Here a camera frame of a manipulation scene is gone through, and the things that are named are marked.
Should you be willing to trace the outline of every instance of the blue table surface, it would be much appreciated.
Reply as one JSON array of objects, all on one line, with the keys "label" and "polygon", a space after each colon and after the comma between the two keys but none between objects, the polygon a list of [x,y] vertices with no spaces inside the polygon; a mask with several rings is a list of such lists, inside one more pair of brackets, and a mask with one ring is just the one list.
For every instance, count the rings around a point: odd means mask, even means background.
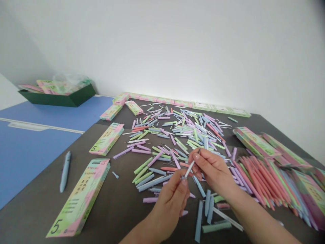
[{"label": "blue table surface", "polygon": [[38,105],[27,101],[1,110],[0,118],[86,131],[113,104],[113,99],[92,97],[79,107]]},{"label": "blue table surface", "polygon": [[[53,129],[18,129],[8,127],[8,124],[0,121],[0,209],[81,136]],[[80,129],[86,130],[85,126],[86,123]]]}]

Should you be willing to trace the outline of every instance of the pile of pens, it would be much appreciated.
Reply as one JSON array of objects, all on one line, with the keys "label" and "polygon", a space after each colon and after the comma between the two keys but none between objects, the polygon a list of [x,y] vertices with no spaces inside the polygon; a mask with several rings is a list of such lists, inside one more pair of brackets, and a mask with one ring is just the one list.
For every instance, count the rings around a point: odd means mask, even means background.
[{"label": "pile of pens", "polygon": [[[154,110],[155,104],[159,106],[156,110]],[[294,183],[287,179],[286,172],[279,169],[272,161],[266,160],[262,162],[254,156],[240,157],[240,162],[235,161],[237,148],[234,148],[231,153],[227,148],[226,141],[223,139],[223,129],[231,129],[231,125],[214,119],[207,114],[190,111],[185,107],[179,107],[180,110],[176,111],[172,108],[169,110],[167,106],[164,107],[161,103],[152,103],[141,107],[144,106],[150,106],[147,113],[144,113],[145,117],[141,119],[142,115],[139,115],[133,121],[132,132],[125,133],[131,134],[130,140],[126,142],[129,144],[127,149],[113,157],[117,159],[129,151],[150,155],[150,158],[134,171],[136,176],[132,181],[139,192],[148,189],[155,194],[155,197],[144,198],[144,203],[155,203],[157,201],[161,191],[161,186],[157,185],[160,183],[165,185],[174,171],[181,169],[181,167],[189,168],[189,148],[196,149],[199,147],[219,155],[228,163],[236,184],[251,196],[255,196],[254,199],[263,207],[267,206],[273,210],[275,205],[290,207],[295,215],[300,216],[309,226],[317,229],[307,207],[299,196],[298,190],[295,189]],[[161,127],[158,128],[160,121],[170,119],[172,116],[175,117],[175,121],[161,123]],[[168,127],[171,132],[163,129],[164,127]],[[163,142],[151,148],[146,147],[146,142],[149,139],[144,137],[149,133],[161,137],[162,140],[170,139],[175,148],[170,148]],[[187,138],[187,143],[182,143],[177,137]],[[156,161],[164,161],[166,166],[160,169],[153,168],[152,166]],[[161,176],[153,179],[155,177],[154,173]],[[233,225],[238,230],[243,231],[240,224],[221,212],[221,210],[230,208],[227,203],[220,203],[224,199],[216,193],[211,194],[209,190],[205,193],[201,183],[195,176],[193,176],[193,180],[203,199],[205,199],[205,202],[199,201],[195,240],[200,241],[201,229],[204,233],[207,233],[230,228]],[[209,225],[201,226],[203,205],[205,206],[204,213]],[[213,212],[224,218],[224,221],[212,224]]]},{"label": "pile of pens", "polygon": [[275,206],[289,207],[309,227],[318,230],[289,172],[280,169],[272,160],[265,158],[261,161],[254,156],[240,157],[239,161],[238,163],[232,161],[231,164],[238,170],[245,183],[246,191],[254,194],[257,202],[272,210],[275,210]]}]

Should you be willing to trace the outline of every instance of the right hand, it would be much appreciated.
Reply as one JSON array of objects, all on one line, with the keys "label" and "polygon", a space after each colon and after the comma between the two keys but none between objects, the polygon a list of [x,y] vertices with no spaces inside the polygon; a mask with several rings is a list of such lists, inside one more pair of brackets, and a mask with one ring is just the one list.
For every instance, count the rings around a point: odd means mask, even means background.
[{"label": "right hand", "polygon": [[195,161],[192,168],[194,175],[201,181],[201,169],[207,183],[216,193],[225,200],[231,198],[238,189],[238,186],[224,160],[206,149],[201,148],[200,154],[197,153],[198,150],[197,148],[190,153],[188,161]]}]

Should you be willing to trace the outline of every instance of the green tray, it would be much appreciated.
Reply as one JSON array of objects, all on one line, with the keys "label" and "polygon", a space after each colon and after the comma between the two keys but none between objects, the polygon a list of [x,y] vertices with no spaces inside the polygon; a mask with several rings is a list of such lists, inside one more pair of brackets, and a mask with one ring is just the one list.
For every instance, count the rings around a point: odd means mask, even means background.
[{"label": "green tray", "polygon": [[27,90],[20,90],[18,92],[33,104],[64,107],[79,107],[81,104],[96,94],[91,84],[68,96],[32,93],[28,92]]}]

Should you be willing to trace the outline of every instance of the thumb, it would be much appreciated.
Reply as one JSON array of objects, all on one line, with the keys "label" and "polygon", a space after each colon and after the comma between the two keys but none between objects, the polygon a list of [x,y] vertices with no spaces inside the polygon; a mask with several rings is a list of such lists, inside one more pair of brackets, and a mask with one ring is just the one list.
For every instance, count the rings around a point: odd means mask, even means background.
[{"label": "thumb", "polygon": [[178,184],[177,188],[176,188],[176,191],[172,197],[172,201],[174,201],[174,203],[181,207],[182,203],[183,203],[183,200],[186,196],[186,193],[187,193],[187,190],[188,190],[188,182],[187,182],[187,179],[182,179],[180,181],[180,183]]},{"label": "thumb", "polygon": [[197,166],[199,166],[206,175],[210,176],[214,172],[215,168],[200,154],[195,153],[193,159]]}]

